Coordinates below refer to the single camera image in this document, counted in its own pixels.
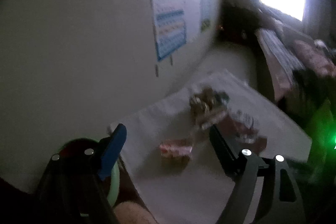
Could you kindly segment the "person's left hand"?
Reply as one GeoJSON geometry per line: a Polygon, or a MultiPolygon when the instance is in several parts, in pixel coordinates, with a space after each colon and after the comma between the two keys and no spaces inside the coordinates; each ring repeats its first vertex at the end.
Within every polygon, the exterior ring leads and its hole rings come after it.
{"type": "Polygon", "coordinates": [[[127,201],[118,204],[113,210],[120,223],[156,224],[154,217],[141,205],[127,201]]]}

